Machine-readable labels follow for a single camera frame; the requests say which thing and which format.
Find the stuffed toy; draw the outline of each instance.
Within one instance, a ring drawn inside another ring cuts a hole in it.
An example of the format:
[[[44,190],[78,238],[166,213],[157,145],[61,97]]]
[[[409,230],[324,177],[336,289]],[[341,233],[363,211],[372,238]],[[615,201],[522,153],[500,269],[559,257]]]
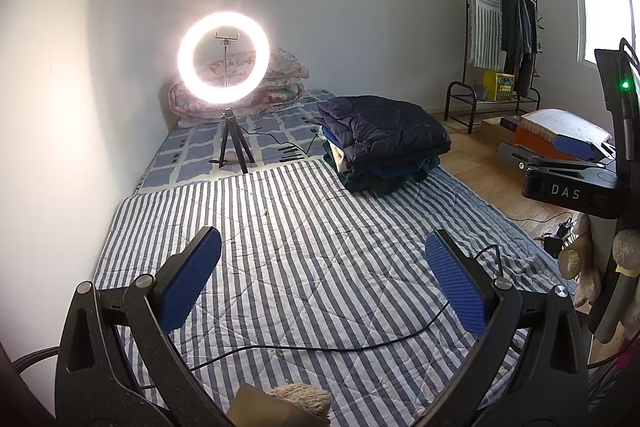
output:
[[[558,267],[562,277],[578,277],[574,304],[576,308],[592,303],[600,296],[600,272],[593,264],[593,243],[589,216],[579,214],[573,232],[578,236],[572,244],[564,248],[558,256]],[[622,230],[616,234],[611,248],[618,271],[630,277],[640,275],[640,231]],[[625,327],[625,336],[631,339],[640,329],[640,285],[629,302],[620,322]]]
[[[575,307],[579,308],[600,296],[600,272],[593,264],[593,243],[587,214],[578,214],[573,233],[578,239],[560,252],[558,268],[565,279],[578,277]]]
[[[329,416],[331,395],[323,389],[304,383],[288,383],[267,391],[267,394],[291,402],[314,416]]]

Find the black cable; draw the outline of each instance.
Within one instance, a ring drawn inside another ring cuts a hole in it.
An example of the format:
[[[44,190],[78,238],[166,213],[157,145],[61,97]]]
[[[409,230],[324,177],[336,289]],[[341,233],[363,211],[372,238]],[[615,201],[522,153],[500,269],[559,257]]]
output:
[[[635,341],[640,337],[640,330],[631,338],[628,344],[626,344],[623,349],[620,349],[615,355],[611,355],[608,359],[600,360],[599,362],[593,362],[587,364],[587,369],[595,369],[596,367],[600,367],[601,365],[605,365],[606,363],[613,362],[618,359],[620,355],[623,355],[629,347],[633,346]]]
[[[573,222],[574,214],[572,214],[571,212],[560,212],[560,214],[558,214],[557,216],[549,217],[549,219],[545,219],[544,221],[539,221],[537,219],[531,219],[531,218],[515,219],[514,217],[509,217],[509,219],[511,219],[512,221],[533,221],[534,223],[548,223],[549,221],[552,221],[552,220],[556,219],[557,217],[564,216],[566,214],[569,214],[570,216],[572,216],[572,222]]]
[[[620,51],[625,51],[625,48],[628,48],[628,50],[631,52],[629,62],[631,62],[636,67],[636,70],[640,71],[640,59],[638,59],[638,55],[636,55],[636,50],[632,48],[631,44],[629,44],[626,39],[620,39]]]
[[[495,251],[497,252],[497,259],[498,259],[498,266],[500,267],[500,273],[502,274],[502,262],[500,261],[500,248],[498,247],[498,245],[489,245],[486,248],[483,248],[481,251],[479,251],[474,259],[478,259],[478,257],[480,257],[484,252],[489,251],[491,249],[495,249]],[[237,347],[236,349],[233,349],[231,351],[227,351],[226,353],[223,353],[222,355],[216,357],[215,359],[211,359],[211,360],[207,360],[206,362],[200,363],[198,365],[196,365],[195,367],[190,368],[190,371],[197,371],[200,368],[205,367],[206,365],[210,365],[212,363],[217,362],[218,360],[222,360],[226,357],[230,357],[231,355],[234,355],[236,353],[240,353],[241,351],[247,351],[249,349],[286,349],[287,351],[319,351],[321,353],[361,353],[363,351],[370,351],[371,349],[379,349],[380,347],[386,347],[386,346],[390,346],[392,344],[396,344],[396,343],[400,343],[403,341],[406,341],[408,339],[411,339],[413,337],[417,337],[418,335],[420,335],[421,333],[424,333],[426,330],[428,330],[431,326],[433,326],[433,323],[444,313],[444,310],[447,309],[447,306],[449,306],[449,301],[447,301],[444,306],[442,308],[440,308],[440,310],[438,311],[438,313],[436,313],[436,315],[429,321],[429,323],[423,327],[420,328],[420,330],[418,331],[414,331],[413,333],[409,333],[408,335],[405,335],[404,337],[399,337],[397,339],[393,339],[391,341],[386,341],[383,343],[379,343],[379,344],[372,344],[371,346],[360,346],[360,347],[303,347],[303,346],[270,346],[270,345],[266,345],[266,344],[257,344],[257,345],[249,345],[249,346],[242,346],[242,347]],[[155,388],[154,385],[146,385],[144,387],[141,387],[140,389],[153,389]]]
[[[28,367],[31,367],[34,363],[41,362],[42,360],[50,359],[50,357],[55,357],[58,354],[58,350],[60,346],[47,347],[47,349],[41,349],[39,351],[34,351],[33,353],[29,353],[28,355],[24,355],[20,357],[15,362],[12,362],[14,369],[21,373]]]
[[[306,149],[306,151],[304,149],[302,149],[302,147],[300,147],[299,145],[296,145],[293,142],[281,142],[280,140],[278,140],[275,136],[273,136],[273,134],[268,133],[268,132],[252,132],[252,131],[248,131],[246,130],[244,127],[242,127],[237,121],[229,118],[223,111],[220,111],[220,109],[218,108],[218,106],[216,105],[216,109],[220,112],[220,116],[222,118],[224,118],[225,120],[228,120],[231,125],[235,125],[238,128],[240,128],[245,134],[255,134],[257,136],[270,136],[271,138],[273,138],[273,140],[278,144],[278,145],[292,145],[293,147],[295,147],[296,149],[300,150],[300,152],[302,152],[305,156],[309,156],[309,151],[311,150],[311,146],[314,144],[314,141],[316,140],[316,138],[318,138],[319,133],[317,130],[312,129],[311,131],[313,133],[315,133],[315,136],[313,137],[313,139],[311,140],[311,143],[309,144],[309,147]]]
[[[474,259],[478,259],[478,257],[480,257],[484,252],[489,251],[491,249],[495,250],[495,264],[498,267],[498,273],[500,274],[500,277],[504,277],[504,271],[502,270],[502,256],[500,255],[500,246],[499,245],[489,245],[486,248],[482,248],[482,250],[480,250],[476,254]]]

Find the mattress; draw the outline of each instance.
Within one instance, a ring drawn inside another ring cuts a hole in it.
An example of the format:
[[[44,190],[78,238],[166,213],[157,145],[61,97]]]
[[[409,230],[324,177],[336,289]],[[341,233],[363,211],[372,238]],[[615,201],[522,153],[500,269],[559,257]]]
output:
[[[322,157],[322,142],[314,139],[318,126],[310,124],[308,120],[319,116],[319,102],[333,97],[332,93],[324,89],[310,90],[293,107],[237,118],[244,130],[260,133],[244,135],[255,159],[255,163],[247,163],[248,170],[259,171],[291,161]],[[146,194],[241,174],[231,140],[227,143],[227,161],[223,168],[220,169],[217,163],[211,162],[220,157],[223,127],[224,123],[219,122],[174,129],[151,161],[134,194]],[[308,150],[308,154],[292,148],[290,144],[297,145],[305,152]]]
[[[204,225],[220,230],[223,250],[184,327],[171,334],[189,367],[247,344],[357,347],[420,330],[446,302],[423,258],[425,237],[436,229],[469,256],[500,244],[506,277],[518,288],[547,291],[563,281],[532,239],[442,168],[376,198],[348,193],[328,165],[310,160],[127,198],[111,224],[97,287],[154,273]],[[497,275],[492,254],[479,260]],[[136,376],[150,385],[127,328],[122,338]],[[303,382],[332,395],[332,425],[404,427],[473,343],[448,307],[425,332],[380,349],[252,349],[194,375],[222,410],[241,382],[264,390]],[[516,356],[508,353],[484,403],[504,389]],[[145,392],[161,403],[155,389]]]

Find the window frame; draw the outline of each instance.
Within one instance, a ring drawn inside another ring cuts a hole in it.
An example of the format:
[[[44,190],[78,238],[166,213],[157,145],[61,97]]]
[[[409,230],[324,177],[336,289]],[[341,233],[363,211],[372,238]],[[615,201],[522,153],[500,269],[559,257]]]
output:
[[[636,17],[634,16],[633,0],[629,0],[629,9],[631,10],[631,39],[632,39],[632,42],[630,42],[630,44],[635,49],[636,48]],[[590,60],[586,60],[584,58],[586,40],[587,40],[586,35],[587,35],[586,7],[584,5],[584,0],[578,0],[578,57],[577,57],[578,62],[590,68],[597,69],[598,66],[597,64],[595,64],[595,62],[591,62]]]

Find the white cloth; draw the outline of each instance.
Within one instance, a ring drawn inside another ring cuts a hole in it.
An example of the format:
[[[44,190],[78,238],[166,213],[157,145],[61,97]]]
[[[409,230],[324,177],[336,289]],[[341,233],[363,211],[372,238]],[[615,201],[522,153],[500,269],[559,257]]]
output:
[[[347,172],[349,168],[347,167],[347,161],[344,159],[344,151],[331,142],[329,142],[329,146],[331,147],[331,152],[334,155],[335,168],[340,173]]]
[[[500,69],[502,0],[469,0],[467,62],[485,70]]]

